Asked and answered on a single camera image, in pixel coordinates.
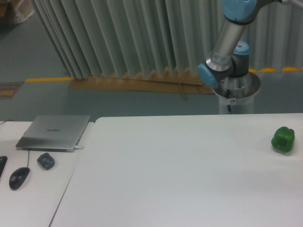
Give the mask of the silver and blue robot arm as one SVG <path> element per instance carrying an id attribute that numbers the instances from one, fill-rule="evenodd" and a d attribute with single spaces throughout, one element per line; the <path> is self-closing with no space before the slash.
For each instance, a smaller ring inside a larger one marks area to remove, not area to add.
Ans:
<path id="1" fill-rule="evenodd" d="M 264 6 L 272 0 L 222 0 L 225 21 L 213 50 L 205 62 L 197 67 L 200 79 L 215 86 L 227 77 L 242 77 L 248 74 L 250 49 L 240 38 L 247 25 L 252 23 Z"/>

